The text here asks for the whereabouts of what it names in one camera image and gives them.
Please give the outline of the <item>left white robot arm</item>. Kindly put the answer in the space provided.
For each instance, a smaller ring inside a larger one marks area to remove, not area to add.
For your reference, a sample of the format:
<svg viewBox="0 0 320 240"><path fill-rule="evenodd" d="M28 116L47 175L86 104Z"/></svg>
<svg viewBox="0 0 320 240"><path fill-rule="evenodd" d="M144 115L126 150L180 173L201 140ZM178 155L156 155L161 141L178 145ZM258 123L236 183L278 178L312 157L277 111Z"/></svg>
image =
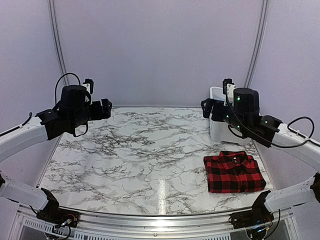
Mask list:
<svg viewBox="0 0 320 240"><path fill-rule="evenodd" d="M1 161L38 143L51 141L64 133L76 135L79 126L88 127L89 121L108 119L112 103L104 98L92 101L92 91L85 85L69 85L62 89L60 100L52 109L30 115L16 127L0 134ZM0 176L0 196L38 210L38 219L61 223L69 213L60 208L58 200L47 189L36 188L5 175Z"/></svg>

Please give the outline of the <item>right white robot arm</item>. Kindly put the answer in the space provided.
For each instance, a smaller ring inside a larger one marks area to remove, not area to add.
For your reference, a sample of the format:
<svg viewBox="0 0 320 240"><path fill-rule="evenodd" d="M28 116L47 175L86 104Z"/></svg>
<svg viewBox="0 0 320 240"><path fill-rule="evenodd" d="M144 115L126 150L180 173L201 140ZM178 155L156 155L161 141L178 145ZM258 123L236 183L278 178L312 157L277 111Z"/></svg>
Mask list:
<svg viewBox="0 0 320 240"><path fill-rule="evenodd" d="M292 130L288 124L270 116L260 115L259 93L250 88L235 88L227 84L222 91L224 100L207 98L201 102L204 118L211 118L219 127L227 125L241 133L240 138L250 138L263 146L294 156L315 170L320 169L320 144L310 137ZM290 187L262 192L251 210L233 213L235 225L250 222L258 224L272 219L273 212L320 200L320 174Z"/></svg>

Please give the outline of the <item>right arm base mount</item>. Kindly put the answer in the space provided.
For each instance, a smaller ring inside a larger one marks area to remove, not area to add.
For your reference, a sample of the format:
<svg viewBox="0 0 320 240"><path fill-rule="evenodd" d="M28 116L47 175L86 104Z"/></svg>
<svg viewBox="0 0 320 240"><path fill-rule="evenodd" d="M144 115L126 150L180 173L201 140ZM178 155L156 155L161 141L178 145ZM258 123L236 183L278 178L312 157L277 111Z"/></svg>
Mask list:
<svg viewBox="0 0 320 240"><path fill-rule="evenodd" d="M228 222L234 229L248 228L251 226L261 225L272 222L274 215L267 210L251 209L232 213Z"/></svg>

